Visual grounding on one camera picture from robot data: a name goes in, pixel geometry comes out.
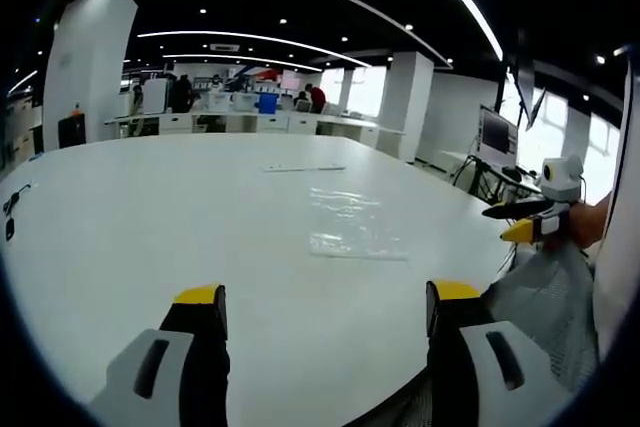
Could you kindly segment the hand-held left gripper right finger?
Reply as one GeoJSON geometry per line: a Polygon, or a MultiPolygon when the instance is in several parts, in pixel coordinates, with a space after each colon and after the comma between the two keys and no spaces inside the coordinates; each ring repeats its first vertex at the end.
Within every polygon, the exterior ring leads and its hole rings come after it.
{"type": "Polygon", "coordinates": [[[570,393],[534,341],[496,321],[472,286],[426,283],[433,426],[547,426],[570,393]]]}

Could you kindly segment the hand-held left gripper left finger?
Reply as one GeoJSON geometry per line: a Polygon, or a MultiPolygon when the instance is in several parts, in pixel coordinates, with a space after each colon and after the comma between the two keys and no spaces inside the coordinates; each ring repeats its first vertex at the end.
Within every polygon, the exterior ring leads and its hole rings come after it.
{"type": "Polygon", "coordinates": [[[227,340],[225,287],[181,292],[110,362],[88,410],[101,426],[226,426],[227,340]]]}

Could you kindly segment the person's right hand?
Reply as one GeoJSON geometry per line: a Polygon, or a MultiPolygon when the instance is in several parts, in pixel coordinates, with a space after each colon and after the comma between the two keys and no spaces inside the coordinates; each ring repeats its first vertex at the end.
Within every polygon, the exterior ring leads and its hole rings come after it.
{"type": "Polygon", "coordinates": [[[611,194],[596,205],[574,204],[569,211],[569,233],[574,243],[586,249],[603,238],[611,194]]]}

